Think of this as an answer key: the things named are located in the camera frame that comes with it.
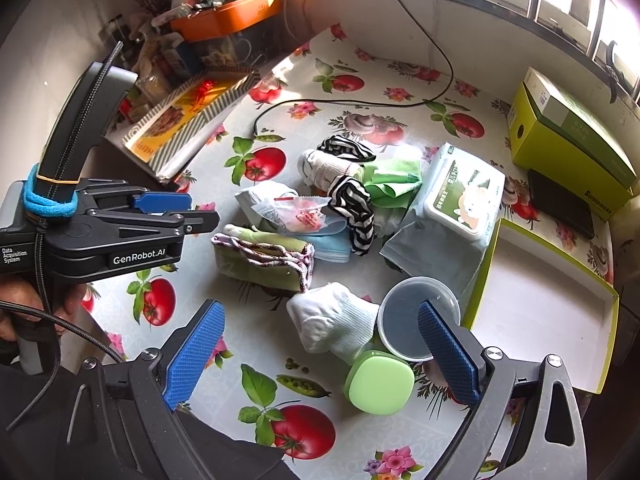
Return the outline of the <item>person's left hand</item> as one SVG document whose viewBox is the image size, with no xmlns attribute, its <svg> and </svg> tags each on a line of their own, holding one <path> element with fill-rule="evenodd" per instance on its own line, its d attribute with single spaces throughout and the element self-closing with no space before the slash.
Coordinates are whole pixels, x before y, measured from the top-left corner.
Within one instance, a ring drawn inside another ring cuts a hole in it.
<svg viewBox="0 0 640 480">
<path fill-rule="evenodd" d="M 67 289 L 64 299 L 55 307 L 54 314 L 68 322 L 75 322 L 86 291 L 86 284 L 74 285 Z M 38 292 L 29 282 L 17 275 L 2 276 L 1 299 L 12 302 L 12 304 L 22 304 L 26 307 L 43 310 Z M 16 341 L 16 331 L 12 320 L 4 313 L 1 313 L 1 339 L 9 342 Z"/>
</svg>

